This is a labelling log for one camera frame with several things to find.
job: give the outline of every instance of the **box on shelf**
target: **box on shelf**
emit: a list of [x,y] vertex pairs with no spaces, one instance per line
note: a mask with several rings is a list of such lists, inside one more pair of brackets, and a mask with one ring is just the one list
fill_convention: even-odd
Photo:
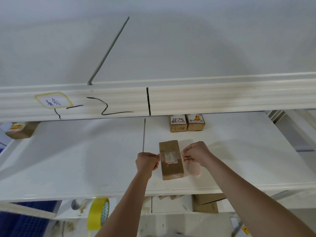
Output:
[[223,193],[192,195],[193,212],[218,213],[217,201],[226,199]]
[[202,131],[204,129],[205,122],[202,114],[188,114],[185,117],[188,122],[188,131]]
[[5,134],[12,139],[30,138],[39,123],[40,121],[13,123],[11,128]]
[[177,140],[159,143],[162,179],[176,179],[184,176],[182,158]]
[[170,132],[182,132],[186,131],[188,124],[185,119],[185,115],[172,115],[168,117]]

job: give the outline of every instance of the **packing tape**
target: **packing tape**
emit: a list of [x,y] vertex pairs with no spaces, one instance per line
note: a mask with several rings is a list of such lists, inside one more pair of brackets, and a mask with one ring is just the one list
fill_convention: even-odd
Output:
[[88,231],[99,230],[109,216],[110,201],[108,198],[95,199],[88,214]]

